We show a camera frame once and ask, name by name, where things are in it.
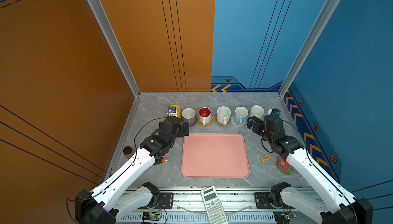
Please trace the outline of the yellow mug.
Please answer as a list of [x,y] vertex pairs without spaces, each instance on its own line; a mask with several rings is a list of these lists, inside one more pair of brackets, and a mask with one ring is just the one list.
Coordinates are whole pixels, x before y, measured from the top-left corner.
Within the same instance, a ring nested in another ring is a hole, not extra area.
[[178,118],[181,119],[181,109],[178,105],[175,105],[178,108]]

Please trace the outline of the white mug purple handle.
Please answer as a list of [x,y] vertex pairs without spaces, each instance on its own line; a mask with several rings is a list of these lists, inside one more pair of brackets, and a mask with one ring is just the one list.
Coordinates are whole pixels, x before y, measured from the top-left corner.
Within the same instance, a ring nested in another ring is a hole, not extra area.
[[197,122],[196,112],[193,108],[186,108],[182,111],[182,121],[188,122],[189,126],[194,126]]

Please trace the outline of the white mug blue handle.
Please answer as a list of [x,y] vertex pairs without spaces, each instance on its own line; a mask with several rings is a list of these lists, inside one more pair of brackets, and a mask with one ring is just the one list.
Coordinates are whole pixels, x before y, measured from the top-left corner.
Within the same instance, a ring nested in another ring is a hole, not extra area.
[[239,106],[235,109],[234,121],[238,125],[242,125],[248,118],[248,110],[243,107]]

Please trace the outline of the white mug red inside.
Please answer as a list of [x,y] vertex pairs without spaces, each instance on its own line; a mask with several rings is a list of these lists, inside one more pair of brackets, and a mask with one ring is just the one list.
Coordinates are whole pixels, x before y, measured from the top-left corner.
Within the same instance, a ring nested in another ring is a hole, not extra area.
[[211,120],[211,109],[203,107],[198,112],[198,119],[205,125]]

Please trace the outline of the rattan woven round coaster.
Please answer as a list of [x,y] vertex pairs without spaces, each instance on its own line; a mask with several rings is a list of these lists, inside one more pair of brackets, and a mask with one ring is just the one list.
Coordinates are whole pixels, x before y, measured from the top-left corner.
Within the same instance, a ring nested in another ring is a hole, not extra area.
[[211,119],[208,123],[206,123],[205,125],[203,124],[203,122],[201,122],[199,119],[197,120],[198,125],[202,126],[202,127],[208,127],[210,125],[212,125],[213,123],[213,119]]

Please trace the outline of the multicolour woven round coaster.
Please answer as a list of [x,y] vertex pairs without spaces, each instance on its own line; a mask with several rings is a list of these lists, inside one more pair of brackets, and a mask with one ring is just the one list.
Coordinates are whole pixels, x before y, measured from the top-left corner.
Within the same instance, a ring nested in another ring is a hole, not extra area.
[[247,124],[247,121],[245,120],[242,124],[238,124],[235,121],[235,116],[231,117],[231,124],[233,124],[235,127],[243,127]]

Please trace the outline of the cork paw print coaster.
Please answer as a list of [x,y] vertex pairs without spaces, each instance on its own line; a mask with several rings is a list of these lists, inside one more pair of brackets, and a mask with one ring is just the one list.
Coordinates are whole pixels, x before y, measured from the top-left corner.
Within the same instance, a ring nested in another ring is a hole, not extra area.
[[229,119],[229,121],[227,122],[226,125],[219,123],[218,120],[217,120],[217,118],[216,118],[216,116],[214,117],[213,120],[214,120],[214,122],[215,122],[217,125],[219,125],[220,127],[225,127],[226,125],[231,124],[231,119]]

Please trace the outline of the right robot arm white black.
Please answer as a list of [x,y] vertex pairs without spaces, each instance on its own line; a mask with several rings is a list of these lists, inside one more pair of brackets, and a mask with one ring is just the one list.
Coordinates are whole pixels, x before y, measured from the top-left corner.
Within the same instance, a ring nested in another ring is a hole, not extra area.
[[303,143],[286,135],[279,115],[247,119],[247,128],[262,137],[273,152],[294,167],[320,196],[316,201],[290,184],[271,187],[270,204],[275,208],[293,207],[318,224],[370,224],[374,208],[366,199],[358,199],[334,180],[308,153]]

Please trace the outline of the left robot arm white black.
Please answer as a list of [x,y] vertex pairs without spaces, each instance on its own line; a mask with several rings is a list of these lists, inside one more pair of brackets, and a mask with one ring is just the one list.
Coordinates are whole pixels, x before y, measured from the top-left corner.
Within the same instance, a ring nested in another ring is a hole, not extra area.
[[162,159],[177,138],[189,136],[190,125],[176,116],[160,118],[159,127],[146,137],[135,154],[111,177],[91,191],[77,194],[74,215],[76,224],[115,224],[126,214],[142,207],[153,208],[160,190],[147,182],[126,194],[129,186],[146,170]]

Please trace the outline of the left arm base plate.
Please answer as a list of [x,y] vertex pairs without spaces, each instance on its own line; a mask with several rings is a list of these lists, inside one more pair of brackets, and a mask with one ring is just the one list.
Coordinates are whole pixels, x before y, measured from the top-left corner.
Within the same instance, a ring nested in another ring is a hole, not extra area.
[[174,203],[174,194],[172,192],[160,192],[152,196],[152,199],[146,206],[147,209],[172,209]]

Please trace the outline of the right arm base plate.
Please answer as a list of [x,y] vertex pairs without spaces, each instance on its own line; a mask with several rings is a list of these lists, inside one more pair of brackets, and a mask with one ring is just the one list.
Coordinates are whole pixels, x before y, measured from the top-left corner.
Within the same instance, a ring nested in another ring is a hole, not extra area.
[[275,205],[270,198],[270,193],[268,192],[256,192],[254,193],[254,199],[257,209],[291,209],[292,206],[287,206],[285,204]]

